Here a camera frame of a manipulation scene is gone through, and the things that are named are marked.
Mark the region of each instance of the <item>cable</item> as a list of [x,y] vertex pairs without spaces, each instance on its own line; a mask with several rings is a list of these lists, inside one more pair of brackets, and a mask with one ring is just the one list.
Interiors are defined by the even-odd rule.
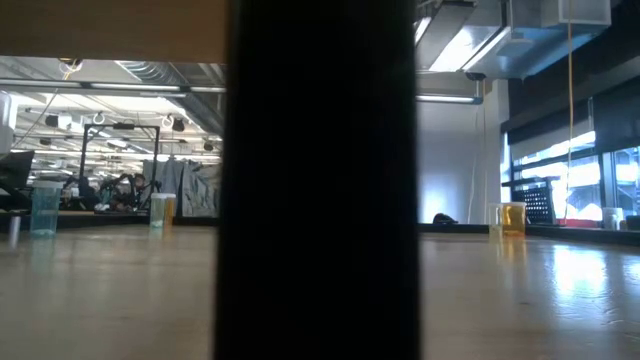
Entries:
[[[71,76],[72,73],[76,72],[76,62],[78,61],[78,59],[74,59],[73,60],[73,64],[72,64],[72,71],[69,72],[65,72],[64,76],[62,77],[62,81],[66,81],[69,79],[69,76]],[[49,107],[51,106],[51,104],[53,104],[53,100],[56,99],[56,97],[58,96],[58,91],[60,89],[56,88],[56,90],[53,92],[53,95],[51,96],[51,99],[49,99],[49,102],[47,103],[47,106],[44,107],[44,110],[42,110],[42,112],[40,113],[40,115],[38,116],[38,118],[36,119],[36,121],[33,123],[33,125],[31,125],[31,127],[29,127],[29,129],[27,130],[27,132],[24,134],[24,136],[22,137],[22,139],[18,140],[18,142],[16,142],[14,145],[11,146],[11,149],[15,149],[16,147],[18,147],[18,145],[22,144],[22,142],[24,141],[24,139],[26,139],[29,134],[31,133],[31,131],[38,125],[38,123],[40,122],[40,120],[42,120],[42,117],[44,116],[44,114],[46,114],[47,110],[49,110]]]
[[573,143],[573,0],[569,0],[569,21],[567,22],[567,32],[569,37],[569,154],[567,161],[567,192],[564,206],[564,224],[567,225],[569,214],[569,177],[571,175],[571,148]]
[[[485,78],[484,80],[482,80],[482,98],[486,99],[487,98],[487,79]],[[483,224],[487,223],[487,206],[489,205],[487,203],[487,180],[489,179],[488,176],[488,170],[489,170],[489,157],[487,156],[488,154],[488,149],[487,149],[487,107],[485,106],[484,101],[482,102],[482,120],[484,122],[484,132],[483,132],[483,139],[484,139],[484,222]]]
[[[473,134],[475,135],[476,138],[476,146],[474,146],[477,150],[478,147],[478,136],[476,134],[478,134],[478,107],[476,106],[476,125],[475,125],[475,129],[473,131]],[[473,197],[475,196],[475,191],[476,191],[476,166],[478,165],[478,152],[474,151],[474,156],[473,156],[473,168],[471,170],[471,191],[469,192],[469,209],[467,211],[467,224],[471,224],[471,208],[473,205]]]

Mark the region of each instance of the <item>yellow cord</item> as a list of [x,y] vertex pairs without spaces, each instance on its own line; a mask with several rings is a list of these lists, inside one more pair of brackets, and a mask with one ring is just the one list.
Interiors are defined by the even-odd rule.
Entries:
[[569,34],[569,156],[567,161],[567,193],[564,207],[564,223],[567,225],[569,214],[569,176],[571,174],[571,148],[573,142],[573,0],[569,0],[569,21],[567,22]]
[[[482,80],[482,98],[484,101],[487,99],[487,79]],[[484,138],[484,223],[487,224],[487,206],[489,206],[487,202],[487,181],[488,181],[488,168],[489,164],[488,160],[488,151],[487,151],[487,107],[485,103],[482,103],[482,121],[484,126],[483,138]]]

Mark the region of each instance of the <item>ductwork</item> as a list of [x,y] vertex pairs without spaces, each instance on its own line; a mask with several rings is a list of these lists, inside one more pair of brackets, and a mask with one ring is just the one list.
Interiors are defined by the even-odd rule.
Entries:
[[[500,79],[535,75],[567,56],[569,21],[574,50],[611,24],[612,0],[572,1],[569,11],[569,0],[476,0],[469,15],[462,11],[464,5],[471,9],[469,1],[443,0],[417,44],[418,71],[475,72]],[[454,20],[434,26],[443,15]],[[444,48],[443,39],[450,40]]]
[[[143,83],[184,85],[180,73],[169,63],[150,61],[116,61],[118,65],[127,70],[131,75],[140,79]],[[186,94],[184,98],[167,98],[177,106],[185,109],[189,117],[202,128],[202,130],[222,135],[223,117],[210,105],[210,101],[204,96],[222,96],[220,94]]]

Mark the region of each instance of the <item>wooden table surface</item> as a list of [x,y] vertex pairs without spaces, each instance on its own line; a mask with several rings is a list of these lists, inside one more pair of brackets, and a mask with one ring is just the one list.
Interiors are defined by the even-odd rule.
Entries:
[[[0,358],[207,359],[215,230],[0,242]],[[421,238],[423,359],[640,359],[640,248]]]

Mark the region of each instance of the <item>fluorescent light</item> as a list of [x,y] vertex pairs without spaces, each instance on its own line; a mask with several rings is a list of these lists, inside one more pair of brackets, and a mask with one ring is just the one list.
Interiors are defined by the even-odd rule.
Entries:
[[432,72],[458,71],[496,35],[498,26],[465,25],[431,65]]
[[187,94],[179,93],[159,93],[159,92],[141,92],[140,96],[146,97],[170,97],[170,98],[185,98]]
[[476,102],[476,99],[472,97],[441,95],[417,95],[416,100],[425,102],[442,102],[456,104],[473,104]]
[[490,43],[488,43],[484,48],[482,48],[482,50],[480,50],[480,52],[478,52],[475,56],[469,59],[469,61],[466,64],[464,64],[464,66],[462,66],[462,70],[469,71],[469,69],[471,69],[475,64],[477,64],[478,61],[482,60],[482,58],[487,56],[487,54],[491,50],[493,50],[493,48],[495,48],[500,43],[500,41],[502,41],[502,39],[504,39],[505,36],[507,36],[510,32],[511,32],[510,26],[507,26],[504,29],[502,29],[502,31],[495,38],[493,38],[493,40],[491,40]]
[[98,134],[98,135],[100,135],[102,137],[106,137],[106,138],[110,138],[111,137],[111,135],[107,134],[106,132],[98,131],[96,129],[89,129],[89,132],[93,132],[94,134]]
[[92,83],[91,86],[94,89],[111,89],[111,90],[180,91],[180,87],[171,86],[171,85]]
[[420,39],[422,39],[422,35],[424,35],[424,32],[427,30],[427,27],[429,27],[430,22],[431,22],[430,17],[424,17],[420,19],[420,23],[418,24],[418,28],[416,29],[416,35],[415,35],[416,45],[418,45],[418,43],[420,42]]
[[134,149],[138,149],[140,151],[144,151],[147,154],[153,154],[153,151],[149,150],[149,149],[145,149],[142,146],[138,146],[138,145],[133,145],[133,144],[129,144],[130,147],[134,148]]
[[191,91],[193,92],[211,92],[211,93],[224,93],[227,92],[227,89],[220,86],[192,86]]
[[[150,139],[150,138],[129,138],[129,141],[131,142],[155,142],[155,139]],[[173,144],[180,144],[180,143],[186,143],[187,140],[185,139],[160,139],[159,140],[161,143],[173,143]]]
[[48,81],[28,79],[0,79],[0,85],[6,86],[46,86],[59,88],[79,88],[80,83],[73,81]]
[[111,144],[115,147],[119,147],[122,149],[126,149],[127,148],[127,143],[124,141],[120,141],[120,140],[107,140],[107,144]]
[[[25,151],[23,149],[13,149],[11,152],[22,152]],[[36,154],[41,155],[66,155],[66,156],[81,156],[81,151],[62,151],[62,150],[35,150]],[[137,159],[137,160],[153,160],[153,154],[138,154],[138,153],[122,153],[115,151],[87,151],[87,156],[115,156],[127,159]],[[166,161],[169,159],[169,154],[158,154],[159,161]],[[176,154],[174,155],[176,159],[191,159],[191,160],[217,160],[220,159],[218,155],[188,155],[188,154]]]

